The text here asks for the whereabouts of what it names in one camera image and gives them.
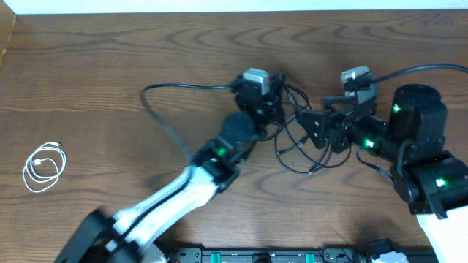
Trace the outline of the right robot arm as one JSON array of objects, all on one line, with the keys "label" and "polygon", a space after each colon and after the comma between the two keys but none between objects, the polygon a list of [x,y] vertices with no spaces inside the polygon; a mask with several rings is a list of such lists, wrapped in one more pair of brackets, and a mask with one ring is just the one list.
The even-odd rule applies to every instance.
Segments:
[{"label": "right robot arm", "polygon": [[467,261],[467,166],[444,150],[447,107],[422,84],[395,91],[389,120],[375,116],[375,84],[345,85],[344,96],[297,120],[318,149],[352,145],[391,162],[387,175],[416,216],[439,262]]}]

